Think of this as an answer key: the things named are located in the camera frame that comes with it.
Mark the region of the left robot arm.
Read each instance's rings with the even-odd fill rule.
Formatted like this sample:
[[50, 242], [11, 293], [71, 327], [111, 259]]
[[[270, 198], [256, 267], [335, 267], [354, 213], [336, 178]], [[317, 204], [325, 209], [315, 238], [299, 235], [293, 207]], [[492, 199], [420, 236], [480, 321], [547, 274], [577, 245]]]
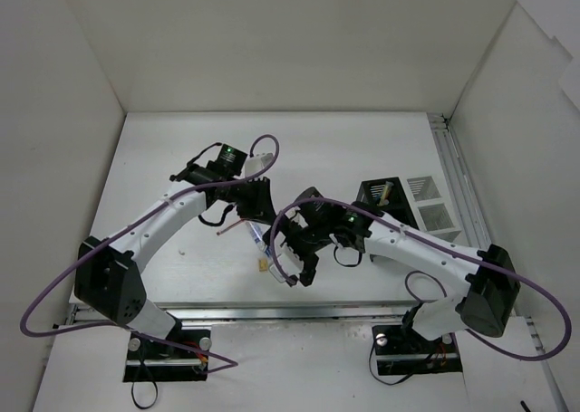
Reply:
[[265, 173], [279, 153], [246, 154], [227, 144], [219, 149], [206, 166], [192, 159], [170, 176], [169, 188], [142, 218], [107, 238], [89, 236], [79, 249], [74, 296], [108, 321], [149, 336], [149, 347], [163, 358], [178, 352], [182, 323], [147, 297], [141, 275], [153, 256], [217, 201], [258, 223], [268, 225], [276, 216]]

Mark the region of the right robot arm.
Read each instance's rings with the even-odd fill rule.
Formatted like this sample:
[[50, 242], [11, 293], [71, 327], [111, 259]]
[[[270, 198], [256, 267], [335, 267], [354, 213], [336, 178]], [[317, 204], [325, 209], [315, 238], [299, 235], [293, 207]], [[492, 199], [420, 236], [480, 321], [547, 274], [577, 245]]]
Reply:
[[520, 291], [508, 251], [495, 244], [487, 249], [456, 245], [408, 227], [364, 202], [332, 200], [315, 190], [293, 203], [305, 223], [299, 225], [281, 211], [270, 235], [284, 237], [283, 245], [298, 263], [298, 273], [286, 273], [294, 285], [310, 285], [318, 264], [317, 253], [333, 244], [359, 254], [389, 258], [426, 273], [454, 293], [411, 309], [401, 327], [403, 344], [422, 350], [432, 340], [455, 331], [472, 331], [499, 338]]

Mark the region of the clear glue bottle blue cap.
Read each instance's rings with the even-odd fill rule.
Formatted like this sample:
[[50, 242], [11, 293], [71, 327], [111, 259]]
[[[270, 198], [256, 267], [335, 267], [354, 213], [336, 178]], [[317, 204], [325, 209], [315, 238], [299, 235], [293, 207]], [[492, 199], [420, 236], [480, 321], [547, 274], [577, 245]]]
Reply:
[[256, 244], [257, 249], [263, 254], [269, 265], [272, 264], [272, 255], [269, 246], [263, 240], [264, 232], [260, 225], [256, 222], [246, 221], [246, 229], [249, 232], [252, 240]]

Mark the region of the red gel pen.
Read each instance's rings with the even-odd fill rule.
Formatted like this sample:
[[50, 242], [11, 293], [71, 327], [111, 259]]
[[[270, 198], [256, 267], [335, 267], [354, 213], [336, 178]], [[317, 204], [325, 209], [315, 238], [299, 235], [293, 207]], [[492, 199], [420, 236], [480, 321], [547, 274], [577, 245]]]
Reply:
[[245, 222], [246, 222], [246, 220], [239, 219], [235, 223], [228, 225], [228, 226], [224, 227], [223, 229], [220, 229], [219, 231], [216, 231], [216, 235], [217, 236], [224, 235], [225, 233], [231, 231], [232, 229], [236, 228], [237, 226], [244, 224]]

